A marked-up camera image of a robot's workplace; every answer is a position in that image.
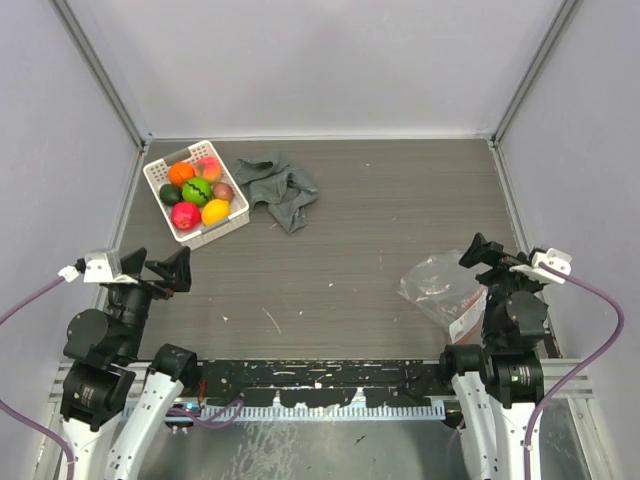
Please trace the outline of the clear zip top bag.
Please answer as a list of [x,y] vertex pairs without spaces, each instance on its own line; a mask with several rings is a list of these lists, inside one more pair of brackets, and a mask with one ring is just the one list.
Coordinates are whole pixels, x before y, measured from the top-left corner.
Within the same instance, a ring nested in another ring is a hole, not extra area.
[[397,293],[441,326],[449,343],[469,343],[479,332],[487,287],[459,265],[462,253],[449,250],[428,256],[399,281]]

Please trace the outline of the orange fruit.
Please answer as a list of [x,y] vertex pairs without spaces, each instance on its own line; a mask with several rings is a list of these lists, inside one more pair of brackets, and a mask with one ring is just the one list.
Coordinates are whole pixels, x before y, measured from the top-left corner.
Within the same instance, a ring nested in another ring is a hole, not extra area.
[[168,170],[169,182],[181,188],[184,183],[196,176],[194,167],[187,162],[178,162],[173,164]]

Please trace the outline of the yellow lemon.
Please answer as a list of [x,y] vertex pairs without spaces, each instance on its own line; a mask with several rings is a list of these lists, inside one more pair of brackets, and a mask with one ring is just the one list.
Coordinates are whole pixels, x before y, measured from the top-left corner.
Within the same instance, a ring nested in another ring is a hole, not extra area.
[[231,205],[229,201],[213,199],[203,207],[201,220],[205,226],[211,226],[227,219],[230,214]]

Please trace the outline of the white perforated plastic basket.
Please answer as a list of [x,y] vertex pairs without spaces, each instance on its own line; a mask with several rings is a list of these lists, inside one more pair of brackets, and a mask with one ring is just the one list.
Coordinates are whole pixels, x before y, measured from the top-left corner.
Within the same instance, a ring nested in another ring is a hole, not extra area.
[[[170,170],[174,166],[184,163],[196,167],[200,160],[209,157],[218,161],[221,169],[220,180],[228,184],[233,191],[234,196],[230,201],[229,215],[213,222],[211,225],[204,225],[199,222],[186,230],[181,230],[172,220],[171,213],[174,207],[165,204],[161,199],[161,188],[164,185],[171,185]],[[248,201],[240,191],[229,168],[221,160],[220,155],[208,140],[191,144],[169,156],[149,163],[143,168],[143,174],[174,239],[182,246],[188,246],[192,249],[202,247],[249,223]]]

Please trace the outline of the peach fruit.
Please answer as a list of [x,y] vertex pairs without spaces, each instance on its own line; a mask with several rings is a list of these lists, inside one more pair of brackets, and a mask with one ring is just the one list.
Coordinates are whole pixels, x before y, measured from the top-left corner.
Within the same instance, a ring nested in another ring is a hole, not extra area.
[[223,176],[222,164],[214,156],[206,156],[197,160],[194,164],[194,170],[198,178],[202,178],[209,184],[219,182]]

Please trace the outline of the green striped melon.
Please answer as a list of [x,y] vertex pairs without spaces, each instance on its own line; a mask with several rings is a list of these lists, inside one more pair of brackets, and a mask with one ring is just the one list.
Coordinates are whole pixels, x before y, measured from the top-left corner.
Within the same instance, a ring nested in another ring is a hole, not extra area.
[[181,194],[185,202],[202,208],[211,200],[212,187],[203,178],[193,177],[184,182]]

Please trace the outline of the grey crumpled cloth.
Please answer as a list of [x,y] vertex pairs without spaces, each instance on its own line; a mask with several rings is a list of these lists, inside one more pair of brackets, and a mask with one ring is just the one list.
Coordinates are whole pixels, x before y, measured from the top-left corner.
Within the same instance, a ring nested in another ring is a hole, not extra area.
[[238,158],[231,173],[252,212],[264,204],[287,234],[307,225],[306,207],[320,197],[318,186],[303,168],[292,165],[281,152]]

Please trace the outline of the red apple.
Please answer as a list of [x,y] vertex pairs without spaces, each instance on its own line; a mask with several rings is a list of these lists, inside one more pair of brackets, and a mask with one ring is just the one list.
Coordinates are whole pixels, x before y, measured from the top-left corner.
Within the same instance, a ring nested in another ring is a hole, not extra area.
[[182,201],[172,207],[170,219],[177,230],[192,230],[201,223],[201,211],[195,204]]

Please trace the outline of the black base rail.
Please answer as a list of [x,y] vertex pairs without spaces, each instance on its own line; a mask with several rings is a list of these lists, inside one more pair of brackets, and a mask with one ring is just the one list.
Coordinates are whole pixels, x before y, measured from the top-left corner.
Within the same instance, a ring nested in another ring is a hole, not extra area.
[[346,407],[361,394],[367,408],[399,408],[454,395],[439,364],[425,360],[215,360],[203,362],[201,374],[211,406]]

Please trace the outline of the dark green avocado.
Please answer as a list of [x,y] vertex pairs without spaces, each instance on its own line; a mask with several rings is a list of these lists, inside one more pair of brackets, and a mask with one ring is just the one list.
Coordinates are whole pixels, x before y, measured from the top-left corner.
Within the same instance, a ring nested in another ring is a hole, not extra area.
[[159,190],[159,199],[163,205],[173,207],[183,201],[182,188],[171,183],[164,184]]

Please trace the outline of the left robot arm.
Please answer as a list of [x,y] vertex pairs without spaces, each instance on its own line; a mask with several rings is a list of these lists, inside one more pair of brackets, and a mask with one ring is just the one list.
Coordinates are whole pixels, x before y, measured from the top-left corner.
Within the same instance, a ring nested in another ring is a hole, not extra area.
[[188,247],[160,261],[148,259],[144,248],[125,256],[110,249],[61,270],[68,282],[81,278],[107,291],[105,309],[86,309],[67,327],[63,354],[72,365],[60,405],[67,478],[137,478],[169,408],[199,387],[196,353],[165,344],[146,369],[131,416],[123,416],[136,379],[129,367],[138,359],[151,304],[190,291],[190,259]]

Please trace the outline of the brown passion fruit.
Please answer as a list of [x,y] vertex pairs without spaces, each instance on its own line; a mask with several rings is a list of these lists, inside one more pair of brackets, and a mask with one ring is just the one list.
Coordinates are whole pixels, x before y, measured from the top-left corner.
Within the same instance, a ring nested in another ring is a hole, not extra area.
[[231,203],[234,199],[233,188],[224,182],[218,182],[213,186],[213,197]]

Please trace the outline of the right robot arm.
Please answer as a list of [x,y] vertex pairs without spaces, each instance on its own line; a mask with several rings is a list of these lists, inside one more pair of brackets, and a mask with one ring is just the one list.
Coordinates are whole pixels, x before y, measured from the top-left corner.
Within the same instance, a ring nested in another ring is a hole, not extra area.
[[544,397],[537,345],[545,335],[548,306],[543,286],[520,272],[527,257],[505,253],[501,244],[476,234],[459,263],[487,271],[482,342],[451,345],[440,356],[438,379],[456,394],[467,474],[472,479],[538,479],[539,423],[532,414]]

